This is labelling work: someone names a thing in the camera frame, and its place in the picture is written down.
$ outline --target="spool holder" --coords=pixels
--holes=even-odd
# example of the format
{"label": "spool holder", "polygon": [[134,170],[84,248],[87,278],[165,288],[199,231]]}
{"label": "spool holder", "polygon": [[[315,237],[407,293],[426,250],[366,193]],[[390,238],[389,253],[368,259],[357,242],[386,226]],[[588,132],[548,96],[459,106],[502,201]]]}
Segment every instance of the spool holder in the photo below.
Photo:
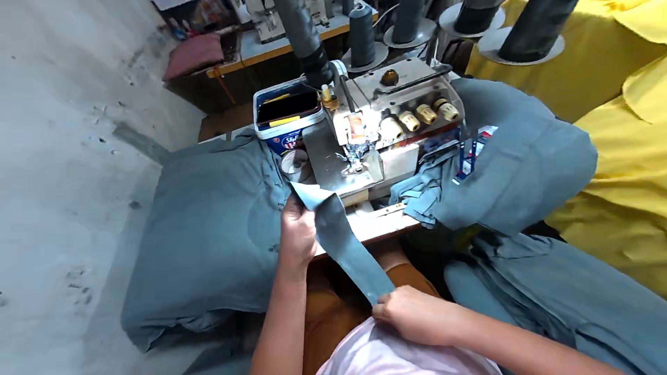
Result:
{"label": "spool holder", "polygon": [[412,41],[401,44],[394,43],[392,41],[392,36],[394,35],[394,26],[391,26],[387,32],[384,33],[382,40],[386,45],[392,48],[414,48],[426,43],[429,39],[431,39],[431,36],[433,35],[436,27],[437,25],[435,22],[428,18],[422,18],[419,22],[419,26],[417,27],[417,36],[415,39],[412,39]]}

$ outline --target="yellow fabric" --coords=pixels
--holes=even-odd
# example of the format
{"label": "yellow fabric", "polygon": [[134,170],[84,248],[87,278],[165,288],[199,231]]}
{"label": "yellow fabric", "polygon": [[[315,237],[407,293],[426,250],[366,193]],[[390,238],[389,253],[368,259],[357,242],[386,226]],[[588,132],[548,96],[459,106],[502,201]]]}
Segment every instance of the yellow fabric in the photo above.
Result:
{"label": "yellow fabric", "polygon": [[[516,22],[525,4],[526,0],[503,4],[505,26]],[[646,34],[657,33],[658,12],[647,21],[642,19],[646,16],[642,8],[664,4],[664,0],[580,0],[563,28],[565,50],[553,60],[532,66],[503,65],[482,57],[475,47],[466,73],[516,87],[542,100],[559,118],[574,123],[620,95],[627,76],[667,53],[665,45],[652,43],[653,38],[646,40],[640,36],[643,33],[624,26],[634,23],[646,29]],[[617,21],[619,15],[623,21]]]}
{"label": "yellow fabric", "polygon": [[667,77],[667,59],[663,58],[641,68],[623,83],[625,102],[639,118],[648,123],[656,125],[667,123],[667,79],[665,77]]}
{"label": "yellow fabric", "polygon": [[[667,43],[667,1],[616,14]],[[547,218],[578,248],[667,298],[667,55],[631,74],[622,95],[575,123],[598,148],[596,175]]]}

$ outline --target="person's right hand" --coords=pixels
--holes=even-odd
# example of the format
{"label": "person's right hand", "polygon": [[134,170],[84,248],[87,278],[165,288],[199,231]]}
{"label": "person's right hand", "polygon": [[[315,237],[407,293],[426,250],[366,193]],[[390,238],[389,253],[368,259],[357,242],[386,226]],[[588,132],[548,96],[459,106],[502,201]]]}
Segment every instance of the person's right hand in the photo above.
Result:
{"label": "person's right hand", "polygon": [[373,306],[376,322],[391,324],[404,338],[424,345],[456,345],[460,324],[467,315],[464,307],[401,286],[378,298]]}

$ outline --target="person's left hand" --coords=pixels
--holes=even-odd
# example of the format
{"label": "person's left hand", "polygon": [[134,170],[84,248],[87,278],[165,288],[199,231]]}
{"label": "person's left hand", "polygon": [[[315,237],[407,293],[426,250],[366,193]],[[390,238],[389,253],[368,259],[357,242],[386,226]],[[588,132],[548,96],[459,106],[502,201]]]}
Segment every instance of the person's left hand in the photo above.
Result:
{"label": "person's left hand", "polygon": [[292,195],[287,199],[281,218],[279,264],[290,269],[306,269],[316,250],[315,212],[308,211]]}

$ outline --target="lap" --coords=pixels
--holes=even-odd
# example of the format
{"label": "lap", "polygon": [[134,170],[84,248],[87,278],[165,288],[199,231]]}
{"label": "lap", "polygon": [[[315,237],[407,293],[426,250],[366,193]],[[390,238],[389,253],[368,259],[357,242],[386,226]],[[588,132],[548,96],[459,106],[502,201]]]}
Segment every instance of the lap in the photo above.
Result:
{"label": "lap", "polygon": [[[424,275],[409,263],[392,267],[387,276],[396,287],[407,285],[440,297]],[[369,317],[367,310],[346,303],[330,288],[309,288],[305,309],[303,374],[315,374],[338,343]]]}

